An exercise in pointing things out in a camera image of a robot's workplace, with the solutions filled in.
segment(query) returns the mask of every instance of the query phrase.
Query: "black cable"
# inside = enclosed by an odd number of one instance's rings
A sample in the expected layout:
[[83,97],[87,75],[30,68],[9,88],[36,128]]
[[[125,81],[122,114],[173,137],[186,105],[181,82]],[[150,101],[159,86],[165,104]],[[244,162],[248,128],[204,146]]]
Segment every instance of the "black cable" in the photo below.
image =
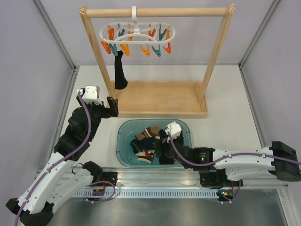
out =
[[82,163],[78,163],[78,164],[76,164],[75,166],[73,166],[73,168],[71,169],[71,172],[75,175],[76,173],[75,172],[73,172],[73,169],[75,168],[75,167],[77,167],[77,165],[81,165],[81,166],[84,166]]
[[215,186],[212,186],[212,187],[204,187],[204,188],[208,188],[208,189],[222,189],[224,186],[220,186],[220,187],[215,187]]

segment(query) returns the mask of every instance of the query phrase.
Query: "teal plastic tub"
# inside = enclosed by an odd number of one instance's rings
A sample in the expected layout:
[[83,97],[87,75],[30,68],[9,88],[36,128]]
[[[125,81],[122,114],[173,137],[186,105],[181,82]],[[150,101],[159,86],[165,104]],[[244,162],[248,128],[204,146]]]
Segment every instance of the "teal plastic tub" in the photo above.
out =
[[141,133],[144,129],[150,126],[159,126],[165,129],[168,124],[177,122],[183,130],[184,145],[192,147],[190,130],[188,126],[178,119],[137,119],[129,120],[121,125],[118,130],[117,137],[117,158],[119,162],[127,167],[133,168],[162,168],[162,167],[179,167],[181,164],[160,165],[159,158],[156,154],[151,164],[138,161],[138,156],[134,154],[130,145],[131,141],[135,139],[135,135]]

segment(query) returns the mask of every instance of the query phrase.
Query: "wooden rack frame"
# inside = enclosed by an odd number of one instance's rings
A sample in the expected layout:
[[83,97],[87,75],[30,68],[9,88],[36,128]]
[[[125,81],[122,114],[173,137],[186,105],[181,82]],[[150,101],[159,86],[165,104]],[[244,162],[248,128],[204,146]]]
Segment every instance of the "wooden rack frame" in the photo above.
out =
[[132,17],[131,9],[79,8],[103,80],[109,95],[119,99],[121,117],[204,118],[207,116],[205,92],[222,48],[235,7],[226,8],[138,8],[137,17],[222,16],[203,81],[128,81],[123,90],[115,90],[110,80],[91,18]]

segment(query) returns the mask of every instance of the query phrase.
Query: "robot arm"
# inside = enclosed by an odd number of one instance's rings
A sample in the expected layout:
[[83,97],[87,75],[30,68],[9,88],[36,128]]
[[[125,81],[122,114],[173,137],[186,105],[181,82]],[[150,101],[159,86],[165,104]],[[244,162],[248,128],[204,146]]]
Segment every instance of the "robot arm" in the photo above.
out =
[[175,122],[169,124],[165,129],[166,137],[155,144],[156,155],[159,157],[165,155],[165,157],[177,160],[186,169],[192,168],[194,171],[199,171],[202,186],[212,188],[229,186],[233,181],[267,175],[274,175],[283,181],[301,181],[299,165],[285,161],[287,159],[297,162],[296,151],[282,142],[272,142],[272,147],[247,151],[207,147],[190,148],[183,145],[181,132],[180,125]]
[[106,108],[99,100],[98,87],[86,86],[78,92],[82,97],[82,100],[77,97],[81,107],[73,111],[69,125],[43,171],[23,195],[10,199],[6,204],[25,226],[46,226],[58,208],[78,190],[102,179],[102,168],[90,161],[76,175],[55,188],[66,171],[89,148],[101,119],[118,116],[118,100],[108,97],[110,107]]

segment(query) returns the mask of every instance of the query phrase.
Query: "orange clothespin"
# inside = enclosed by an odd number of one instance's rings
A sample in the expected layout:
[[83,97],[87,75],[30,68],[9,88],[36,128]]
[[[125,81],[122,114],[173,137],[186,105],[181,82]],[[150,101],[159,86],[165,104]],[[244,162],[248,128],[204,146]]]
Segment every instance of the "orange clothespin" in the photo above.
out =
[[155,33],[156,33],[156,29],[152,30],[152,32],[149,31],[149,36],[154,37]]
[[109,44],[106,43],[105,41],[101,41],[105,51],[107,51],[108,54],[111,54],[111,50],[110,50],[110,47],[109,47]]
[[[128,24],[128,28],[131,28],[131,25]],[[133,34],[134,32],[127,32],[128,34]],[[133,37],[128,37],[128,39],[131,41],[133,39]]]
[[171,53],[171,44],[170,44],[170,42],[167,44],[167,48],[165,48],[165,47],[163,46],[163,49],[165,49],[165,51],[166,51],[167,53]]
[[147,45],[147,49],[144,49],[142,46],[140,46],[140,48],[148,57],[151,55],[149,45]]
[[170,39],[170,26],[167,27],[166,40]]
[[110,25],[108,25],[108,33],[109,33],[109,39],[113,40],[114,39],[114,28],[112,28]]
[[130,56],[130,50],[128,48],[128,44],[124,45],[124,44],[120,44],[122,50],[124,51],[124,53],[126,54],[127,57]]

